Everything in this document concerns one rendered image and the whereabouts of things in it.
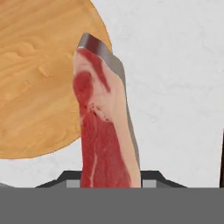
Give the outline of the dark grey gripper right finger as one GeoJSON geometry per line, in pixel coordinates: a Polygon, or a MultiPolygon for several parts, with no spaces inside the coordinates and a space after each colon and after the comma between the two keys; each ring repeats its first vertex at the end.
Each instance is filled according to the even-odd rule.
{"type": "Polygon", "coordinates": [[[160,171],[141,171],[142,188],[185,188],[176,182],[166,179],[160,171]]]}

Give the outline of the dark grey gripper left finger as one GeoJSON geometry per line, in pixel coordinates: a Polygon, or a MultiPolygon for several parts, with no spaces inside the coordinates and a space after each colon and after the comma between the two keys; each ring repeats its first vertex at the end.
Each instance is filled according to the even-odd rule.
{"type": "Polygon", "coordinates": [[[81,171],[63,171],[57,179],[38,185],[38,188],[80,188],[81,187],[81,171]]]}

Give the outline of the raw red meat slab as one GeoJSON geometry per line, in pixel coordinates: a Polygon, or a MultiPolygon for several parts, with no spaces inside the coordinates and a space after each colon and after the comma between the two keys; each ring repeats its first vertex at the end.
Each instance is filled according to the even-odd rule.
{"type": "Polygon", "coordinates": [[[123,63],[89,33],[81,36],[74,54],[73,91],[80,108],[80,185],[139,188],[139,153],[123,63]]]}

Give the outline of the round wooden cutting board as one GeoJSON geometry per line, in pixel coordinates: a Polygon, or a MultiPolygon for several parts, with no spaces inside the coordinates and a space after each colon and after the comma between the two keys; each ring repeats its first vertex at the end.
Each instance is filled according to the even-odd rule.
{"type": "Polygon", "coordinates": [[[0,158],[34,158],[80,136],[74,52],[110,42],[91,0],[0,0],[0,158]]]}

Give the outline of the dark brown upright object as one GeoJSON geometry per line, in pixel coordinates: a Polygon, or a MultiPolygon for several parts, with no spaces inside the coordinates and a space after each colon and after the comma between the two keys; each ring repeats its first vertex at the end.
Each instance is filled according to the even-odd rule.
{"type": "Polygon", "coordinates": [[[222,131],[222,142],[221,142],[219,187],[224,188],[224,130],[222,131]]]}

